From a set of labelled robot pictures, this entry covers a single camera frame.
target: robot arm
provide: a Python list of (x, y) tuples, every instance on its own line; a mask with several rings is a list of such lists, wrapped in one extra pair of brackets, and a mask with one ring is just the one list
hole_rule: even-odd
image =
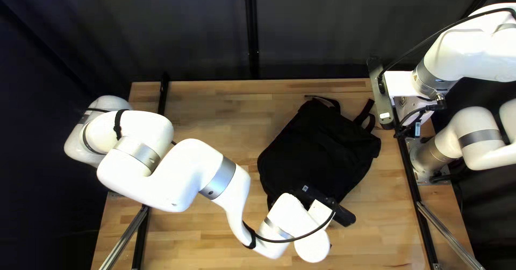
[(411, 152), (418, 172), (432, 173), (460, 157), (473, 170), (516, 163), (516, 99), (503, 104), (500, 118), (511, 144), (505, 145), (491, 113), (482, 107), (458, 111), (446, 128)]
[[(187, 210), (197, 193), (226, 211), (228, 223), (244, 245), (252, 242), (242, 223), (243, 208), (249, 194), (250, 177), (240, 166), (206, 143), (187, 139), (168, 153), (173, 137), (170, 121), (158, 114), (125, 111), (120, 118), (122, 137), (113, 130), (116, 112), (101, 114), (87, 123), (78, 138), (86, 136), (89, 148), (102, 158), (97, 177), (108, 188), (167, 212)], [(83, 150), (84, 143), (77, 142)], [(316, 222), (299, 200), (283, 194), (261, 223), (257, 233), (271, 240), (284, 240), (317, 228)], [(254, 250), (268, 258), (280, 257), (289, 243), (270, 243), (256, 239)], [(309, 262), (323, 260), (330, 242), (324, 229), (294, 241), (300, 257)]]
[[(516, 3), (499, 3), (473, 12), (511, 8)], [(386, 72), (385, 82), (400, 120), (409, 112), (435, 104), (419, 97), (442, 98), (463, 77), (487, 81), (516, 80), (516, 20), (508, 11), (487, 14), (460, 23), (436, 39), (412, 72)], [(432, 111), (425, 112), (425, 122)], [(416, 119), (411, 116), (402, 125)]]

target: wooden tabletop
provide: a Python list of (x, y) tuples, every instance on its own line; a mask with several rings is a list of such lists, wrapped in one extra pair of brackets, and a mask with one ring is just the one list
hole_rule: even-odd
[[(254, 229), (267, 215), (256, 160), (306, 102), (304, 95), (337, 99), (342, 115), (353, 119), (373, 98), (368, 79), (289, 81), (171, 82), (165, 116), (174, 125), (174, 141), (202, 140), (248, 170), (251, 188), (243, 219)], [(132, 84), (135, 110), (157, 111), (158, 82)], [(146, 237), (144, 269), (429, 269), (402, 158), (393, 131), (377, 125), (380, 155), (365, 178), (341, 202), (357, 216), (343, 227), (327, 228), (332, 248), (325, 260), (308, 263), (290, 245), (277, 260), (248, 250), (233, 236), (223, 209), (198, 196), (183, 213), (152, 209)], [(424, 186), (422, 198), (471, 251), (451, 186)], [(109, 196), (92, 269), (98, 269), (141, 204)], [(436, 236), (445, 269), (464, 264)], [(131, 269), (135, 236), (114, 269)]]

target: black backpack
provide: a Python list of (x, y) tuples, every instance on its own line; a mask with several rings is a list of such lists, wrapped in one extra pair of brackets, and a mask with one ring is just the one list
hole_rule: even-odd
[[(270, 208), (281, 194), (291, 193), (309, 208), (314, 199), (325, 197), (337, 202), (362, 180), (372, 159), (380, 152), (380, 139), (371, 134), (375, 117), (369, 111), (369, 99), (354, 121), (341, 115), (337, 100), (312, 96), (294, 118), (258, 157), (261, 185)], [(332, 103), (326, 106), (318, 99)], [(366, 128), (361, 124), (369, 117)], [(344, 226), (354, 222), (354, 215), (341, 207)]]

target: dark backdrop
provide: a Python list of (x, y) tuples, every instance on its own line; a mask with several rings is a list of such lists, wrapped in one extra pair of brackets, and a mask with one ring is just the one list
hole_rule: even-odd
[[(386, 62), (397, 57), (460, 18), (472, 2), (257, 0), (261, 78), (366, 76), (369, 55)], [(93, 168), (65, 156), (66, 137), (97, 96), (126, 98), (131, 82), (156, 80), (163, 71), (173, 80), (250, 78), (245, 0), (0, 0), (0, 8), (7, 164), (0, 239), (8, 257), (2, 262), (87, 269), (106, 189)], [(402, 65), (412, 69), (423, 53)], [(438, 126), (446, 124), (470, 86), (464, 81), (454, 88), (457, 97), (450, 93), (451, 109), (436, 115)], [(478, 104), (496, 110), (489, 93), (475, 92), (485, 98)], [(499, 233), (498, 239), (504, 233), (496, 229), (505, 225), (479, 228), (494, 219), (479, 214), (478, 208), (491, 204), (478, 201), (496, 192), (495, 185), (479, 184), (504, 179), (476, 176), (461, 186), (468, 233), (476, 251), (503, 253), (503, 245), (512, 244), (504, 240), (486, 248), (494, 242), (485, 233)], [(481, 234), (474, 236), (475, 231)]]

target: sticker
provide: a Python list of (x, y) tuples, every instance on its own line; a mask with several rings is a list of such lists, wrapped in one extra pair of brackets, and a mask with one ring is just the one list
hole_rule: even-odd
[(419, 137), (421, 135), (421, 122), (416, 122), (416, 129), (414, 132), (414, 137)]

